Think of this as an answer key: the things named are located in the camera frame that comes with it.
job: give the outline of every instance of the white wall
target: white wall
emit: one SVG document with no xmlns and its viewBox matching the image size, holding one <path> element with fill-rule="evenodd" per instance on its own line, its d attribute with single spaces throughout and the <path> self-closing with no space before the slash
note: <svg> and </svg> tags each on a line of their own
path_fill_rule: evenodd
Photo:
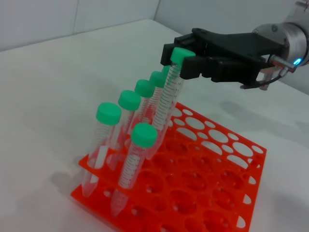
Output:
<svg viewBox="0 0 309 232">
<path fill-rule="evenodd" d="M 294 3 L 295 0 L 161 0 L 155 20 L 181 34 L 190 33 L 192 28 L 242 33 L 264 23 L 282 22 Z M 308 72 L 309 65 L 282 81 L 309 94 Z"/>
<path fill-rule="evenodd" d="M 79 0 L 74 33 L 153 19 L 159 0 Z"/>
<path fill-rule="evenodd" d="M 0 51 L 153 19 L 159 0 L 0 0 Z"/>
<path fill-rule="evenodd" d="M 77 0 L 0 0 L 0 51 L 72 34 Z"/>
</svg>

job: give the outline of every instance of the green screw cap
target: green screw cap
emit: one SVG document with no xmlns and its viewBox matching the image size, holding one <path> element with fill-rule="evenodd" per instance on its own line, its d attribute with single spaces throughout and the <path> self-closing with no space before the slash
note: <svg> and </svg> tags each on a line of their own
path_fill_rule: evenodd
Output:
<svg viewBox="0 0 309 232">
<path fill-rule="evenodd" d="M 169 74 L 170 65 L 164 66 L 162 69 L 162 75 L 166 79 Z"/>
<path fill-rule="evenodd" d="M 170 57 L 170 60 L 178 65 L 183 64 L 183 59 L 186 57 L 195 57 L 195 53 L 181 47 L 175 47 Z"/>
<path fill-rule="evenodd" d="M 104 102 L 98 106 L 97 120 L 100 123 L 114 126 L 120 121 L 121 109 L 118 105 Z"/>
<path fill-rule="evenodd" d="M 129 111 L 136 111 L 140 106 L 140 95 L 132 90 L 124 90 L 120 94 L 118 104 Z"/>
<path fill-rule="evenodd" d="M 144 98 L 151 98 L 155 91 L 155 86 L 148 80 L 141 79 L 136 83 L 135 92 Z"/>
<path fill-rule="evenodd" d="M 158 133 L 148 123 L 138 123 L 131 134 L 131 140 L 140 147 L 150 148 L 155 144 Z"/>
<path fill-rule="evenodd" d="M 156 86 L 158 88 L 163 88 L 164 84 L 165 84 L 165 81 L 166 81 L 166 77 L 164 78 L 161 72 L 154 71 L 151 74 L 149 81 L 154 86 Z"/>
</svg>

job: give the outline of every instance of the white table surface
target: white table surface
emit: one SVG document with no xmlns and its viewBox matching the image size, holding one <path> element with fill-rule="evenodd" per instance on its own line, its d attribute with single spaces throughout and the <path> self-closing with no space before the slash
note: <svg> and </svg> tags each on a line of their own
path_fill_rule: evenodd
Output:
<svg viewBox="0 0 309 232">
<path fill-rule="evenodd" d="M 0 53 L 0 231 L 113 231 L 70 192 L 96 107 L 160 70 L 178 33 L 151 20 Z M 180 102 L 268 149 L 251 232 L 309 229 L 309 96 L 186 81 Z"/>
</svg>

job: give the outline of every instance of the clear plastic tube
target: clear plastic tube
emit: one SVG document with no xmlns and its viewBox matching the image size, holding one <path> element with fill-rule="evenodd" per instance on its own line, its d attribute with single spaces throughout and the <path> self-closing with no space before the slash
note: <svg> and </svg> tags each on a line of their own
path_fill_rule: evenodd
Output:
<svg viewBox="0 0 309 232">
<path fill-rule="evenodd" d="M 152 122 L 152 126 L 157 130 L 158 138 L 154 146 L 147 151 L 146 158 L 148 160 L 153 157 L 161 146 L 169 126 L 169 120 L 183 86 L 183 79 L 179 77 L 180 71 L 181 66 L 172 63 Z"/>
<path fill-rule="evenodd" d="M 163 91 L 163 88 L 155 87 L 154 95 L 149 99 L 146 114 L 145 114 L 145 117 L 144 117 L 144 122 L 151 123 L 151 121 L 152 121 L 152 119 L 155 115 L 155 111 L 157 109 L 157 106 L 159 104 L 162 91 Z"/>
<path fill-rule="evenodd" d="M 135 112 L 131 127 L 129 129 L 128 134 L 131 134 L 133 128 L 140 122 L 144 122 L 146 119 L 144 118 L 147 111 L 147 106 L 149 103 L 149 98 L 141 97 L 141 103 L 139 109 Z"/>
<path fill-rule="evenodd" d="M 113 129 L 114 126 L 97 122 L 87 161 L 89 167 L 96 169 L 103 167 Z M 89 197 L 97 185 L 98 177 L 85 170 L 82 180 L 83 195 Z"/>
<path fill-rule="evenodd" d="M 121 108 L 121 110 L 122 114 L 120 122 L 115 126 L 110 145 L 110 148 L 115 151 L 120 151 L 123 148 L 126 141 L 128 130 L 130 128 L 135 113 L 135 111 L 129 111 L 124 108 Z M 118 163 L 118 159 L 119 159 L 118 153 L 112 154 L 111 159 L 108 162 L 108 165 L 112 170 L 115 170 Z"/>
<path fill-rule="evenodd" d="M 124 189 L 133 187 L 131 181 L 135 175 L 138 175 L 140 170 L 137 167 L 142 165 L 144 160 L 144 148 L 132 142 L 118 181 L 120 187 Z M 127 201 L 128 197 L 116 190 L 112 196 L 111 214 L 117 216 L 125 208 Z"/>
</svg>

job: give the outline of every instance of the blue indicator light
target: blue indicator light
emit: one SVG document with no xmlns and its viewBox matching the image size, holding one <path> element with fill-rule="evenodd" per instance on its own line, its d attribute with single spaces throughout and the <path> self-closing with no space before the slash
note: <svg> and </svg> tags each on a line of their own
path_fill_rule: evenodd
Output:
<svg viewBox="0 0 309 232">
<path fill-rule="evenodd" d="M 299 58 L 299 59 L 295 60 L 293 64 L 294 64 L 294 65 L 299 65 L 299 64 L 300 64 L 300 62 L 301 62 L 301 58 Z"/>
</svg>

